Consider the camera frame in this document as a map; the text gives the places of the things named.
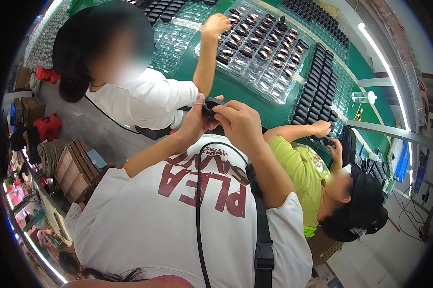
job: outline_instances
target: ponytail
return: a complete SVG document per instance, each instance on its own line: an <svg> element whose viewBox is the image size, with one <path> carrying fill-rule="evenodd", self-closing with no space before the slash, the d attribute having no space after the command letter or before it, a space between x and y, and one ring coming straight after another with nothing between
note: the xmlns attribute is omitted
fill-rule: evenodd
<svg viewBox="0 0 433 288"><path fill-rule="evenodd" d="M89 76L82 76L79 78L61 77L58 92L63 100L70 103L77 103L85 96L85 92L89 85Z"/></svg>

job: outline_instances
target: clear plastic tray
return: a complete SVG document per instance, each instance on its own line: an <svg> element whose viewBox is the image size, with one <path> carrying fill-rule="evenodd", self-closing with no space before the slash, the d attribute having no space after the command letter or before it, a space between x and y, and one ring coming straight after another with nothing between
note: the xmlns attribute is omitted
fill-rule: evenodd
<svg viewBox="0 0 433 288"><path fill-rule="evenodd" d="M188 1L169 23L158 20L152 27L156 48L149 64L167 76L173 76L183 64L183 55L191 39L214 6Z"/></svg>
<svg viewBox="0 0 433 288"><path fill-rule="evenodd" d="M277 15L247 0L236 1L236 3L231 5L231 7L228 8L224 14L227 17L232 18L232 13L230 10L234 8L241 12L239 21L236 24L233 24L232 30L227 35L221 35L221 41L218 44L217 54L221 55L222 50L224 49L231 50L233 55L228 57L229 63L227 65L221 63L220 61L216 61L216 68L222 71L224 74L236 79L238 82L256 92L258 95L263 96L271 103L277 105L285 104L287 96L295 84L295 79L303 68L303 62L309 53L309 49L305 49L303 53L300 53L296 49L297 41L299 39L303 39L310 46L312 46L314 43L311 43L310 38L300 31L296 26L286 22L288 25L287 31L282 31L282 34L277 36L278 40L275 41L277 43L275 46L269 46L267 40L272 40L271 34L274 33L274 29L278 29L278 27L276 27L276 23L278 22L281 15ZM256 19L253 20L256 23L253 26L248 26L248 30L246 30L243 28L242 24L245 23L244 20L252 14L256 15ZM273 22L271 23L271 27L266 28L267 33L263 33L264 37L260 38L254 34L254 32L258 30L261 22L264 21L268 14L271 14L276 19L272 19ZM247 36L237 35L235 32L237 29L246 30ZM295 39L291 39L293 41L291 44L288 43L290 49L287 50L283 46L283 43L287 42L285 37L291 33L291 29L296 30L298 35L296 35ZM237 35L240 38L237 49L226 45L227 41L233 39L233 35ZM260 43L257 44L251 42L251 37L260 39ZM268 46L272 49L271 53L267 52L267 59L262 59L259 54L259 51L263 50L264 46ZM200 47L201 45L198 43L194 50L194 54L197 58L200 55ZM241 53L241 51L246 47L252 50L252 58L249 58ZM280 61L276 57L277 54L281 53L281 48L287 50L284 61ZM292 56L294 53L300 55L299 63L294 63L292 61ZM282 66L274 66L274 60L280 61ZM285 69L288 69L289 64L294 64L296 66L295 70L289 69L289 71L292 72L291 77L288 77L285 72Z"/></svg>

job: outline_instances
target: gray floor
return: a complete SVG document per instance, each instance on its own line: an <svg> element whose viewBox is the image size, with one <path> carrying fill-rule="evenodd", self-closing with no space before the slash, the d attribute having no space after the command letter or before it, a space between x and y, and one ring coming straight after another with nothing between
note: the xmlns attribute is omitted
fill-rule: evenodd
<svg viewBox="0 0 433 288"><path fill-rule="evenodd" d="M57 113L62 119L62 139L70 141L81 136L87 146L116 167L156 142L120 128L85 98L76 104L63 101L58 84L43 82L38 97L46 104L46 115Z"/></svg>

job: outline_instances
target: black cable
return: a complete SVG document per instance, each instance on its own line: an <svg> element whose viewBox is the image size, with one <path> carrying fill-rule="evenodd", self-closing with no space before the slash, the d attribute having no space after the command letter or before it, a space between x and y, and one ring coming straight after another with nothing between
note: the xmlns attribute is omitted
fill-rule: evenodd
<svg viewBox="0 0 433 288"><path fill-rule="evenodd" d="M248 166L247 161L242 156L242 154L237 151L236 148L232 147L229 144L223 143L223 142L210 142L202 146L199 152L199 156L197 159L197 188L196 188L196 236L197 236L197 249L199 251L199 261L200 261L200 268L202 269L202 275L204 276L204 282L205 287L210 288L210 280L209 275L207 274L207 268L205 267L205 260L204 260L204 252L202 251L202 237L200 234L200 166L202 162L202 152L204 151L205 147L211 145L211 144L221 144L224 146L227 146L231 149L233 149L245 162L245 164Z"/></svg>
<svg viewBox="0 0 433 288"><path fill-rule="evenodd" d="M412 198L412 203L413 203L413 209L415 209L415 212L418 214L418 216L420 216L420 218L421 218L421 221L423 221L423 223L420 223L420 222L418 222L418 223L420 223L420 224L425 224L425 220L423 220L423 217L420 215L420 213L418 212L418 210L416 209L416 207L415 207L415 202L413 201L413 198Z"/></svg>
<svg viewBox="0 0 433 288"><path fill-rule="evenodd" d="M418 238L416 238L416 237L413 237L412 235L410 235L410 234L408 234L407 232L405 232L404 229L402 229L402 226L400 226L400 217L402 216L402 212L405 211L405 208L404 208L404 207L399 203L399 200L397 199L396 194L394 194L394 197L396 198L397 204L399 204L400 208L402 208L402 211L400 212L400 214L399 214L399 219L398 219L398 225L399 225L400 230L401 230L404 234L406 234L407 236L412 237L413 239L422 242L420 239L418 239Z"/></svg>

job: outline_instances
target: human arm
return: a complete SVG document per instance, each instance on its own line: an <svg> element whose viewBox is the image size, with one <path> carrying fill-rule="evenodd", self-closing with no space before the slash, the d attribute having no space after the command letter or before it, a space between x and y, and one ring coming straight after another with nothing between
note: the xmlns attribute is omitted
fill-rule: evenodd
<svg viewBox="0 0 433 288"><path fill-rule="evenodd" d="M251 160L266 208L282 206L295 187L263 139L258 112L234 100L213 111L231 143Z"/></svg>
<svg viewBox="0 0 433 288"><path fill-rule="evenodd" d="M229 19L220 13L211 15L202 27L199 60L192 81L199 92L207 97L215 76L218 36L230 29Z"/></svg>
<svg viewBox="0 0 433 288"><path fill-rule="evenodd" d="M330 168L330 172L336 173L340 171L343 167L343 146L341 146L340 140L338 139L330 139L335 148L330 145L327 145L327 148L330 150L330 154L332 154L333 164L332 168Z"/></svg>
<svg viewBox="0 0 433 288"><path fill-rule="evenodd" d="M322 138L330 133L330 123L319 120L312 125L285 125L270 129L263 135L266 143L276 137L283 137L288 142L293 142L303 137L315 135Z"/></svg>
<svg viewBox="0 0 433 288"><path fill-rule="evenodd" d="M217 96L217 98L223 100L223 96ZM207 118L202 118L203 104L204 96L198 94L194 106L186 114L183 125L178 131L149 148L142 150L128 160L123 167L128 176L133 178L144 169L170 156L185 152L192 144L196 143L206 130L214 129L217 123Z"/></svg>

